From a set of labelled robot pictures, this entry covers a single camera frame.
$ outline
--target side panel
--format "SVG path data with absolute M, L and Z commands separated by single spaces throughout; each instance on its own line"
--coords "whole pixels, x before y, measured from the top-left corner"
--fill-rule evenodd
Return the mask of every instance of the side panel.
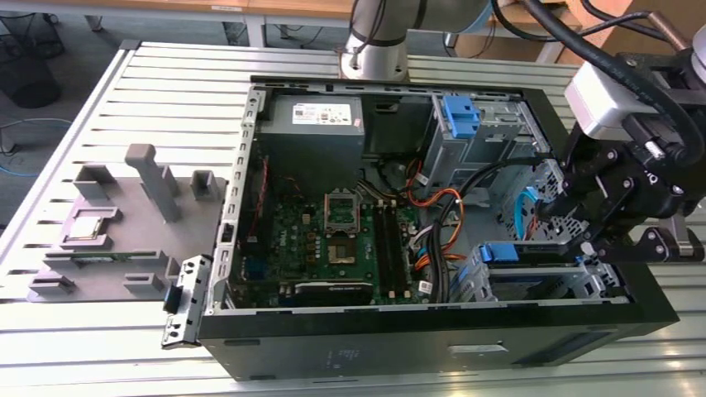
M 632 330 L 495 328 L 201 341 L 236 380 L 266 380 L 557 365 Z

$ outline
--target blue latch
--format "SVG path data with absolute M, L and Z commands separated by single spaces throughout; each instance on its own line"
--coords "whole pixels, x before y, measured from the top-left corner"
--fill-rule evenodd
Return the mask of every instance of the blue latch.
M 507 242 L 488 242 L 480 247 L 480 259 L 485 263 L 519 261 L 515 245 Z
M 475 108 L 471 98 L 444 95 L 443 106 L 453 138 L 472 138 L 480 126 L 480 110 Z

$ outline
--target floor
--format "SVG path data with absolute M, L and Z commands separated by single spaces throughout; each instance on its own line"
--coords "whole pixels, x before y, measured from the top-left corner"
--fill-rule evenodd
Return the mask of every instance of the floor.
M 61 98 L 46 107 L 29 110 L 18 108 L 0 94 L 0 126 L 30 118 L 73 120 L 124 39 L 189 44 L 228 44 L 224 27 L 213 22 L 106 17 L 102 20 L 104 30 L 94 33 L 88 29 L 81 16 L 58 15 L 58 20 L 56 29 L 66 47 L 66 53 L 49 60 L 48 65 L 62 89 Z M 242 27 L 232 24 L 228 29 L 237 35 Z M 288 40 L 282 40 L 278 37 L 278 30 L 269 26 L 266 41 L 272 47 L 300 48 L 301 44 L 310 41 L 317 31 L 317 27 L 304 26 L 289 33 Z M 332 50 L 344 45 L 345 39 L 347 29 L 326 27 L 321 30 L 316 40 L 305 45 L 305 48 Z M 240 35 L 238 45 L 246 45 L 246 33 Z M 408 52 L 412 55 L 447 56 L 441 46 L 441 35 L 411 32 Z M 16 173 L 38 173 L 65 131 L 66 124 L 57 121 L 25 122 L 1 129 L 2 137 L 9 138 L 18 145 L 20 150 L 13 156 L 0 155 L 0 166 Z M 12 219 L 33 182 L 32 177 L 18 177 L 0 172 L 0 232 Z

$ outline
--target waste bin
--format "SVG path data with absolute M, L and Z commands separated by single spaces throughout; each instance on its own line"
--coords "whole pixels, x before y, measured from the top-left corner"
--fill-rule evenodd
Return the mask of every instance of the waste bin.
M 64 43 L 54 28 L 54 14 L 0 12 L 0 22 L 24 48 L 45 60 L 64 53 Z
M 60 96 L 46 62 L 12 35 L 0 35 L 0 91 L 20 108 L 40 108 Z

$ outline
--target metal bracket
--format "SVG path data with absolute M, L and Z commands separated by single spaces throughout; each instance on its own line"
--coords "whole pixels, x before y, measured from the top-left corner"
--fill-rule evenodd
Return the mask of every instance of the metal bracket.
M 164 310 L 169 316 L 164 327 L 162 349 L 200 346 L 196 337 L 212 263 L 213 258 L 206 255 L 194 256 L 181 262 L 176 285 L 168 289 L 164 299 Z
M 676 241 L 677 255 L 680 257 L 693 256 L 693 246 L 688 239 L 688 228 L 685 227 L 683 215 L 677 213 L 667 219 L 659 219 L 659 227 L 669 231 Z

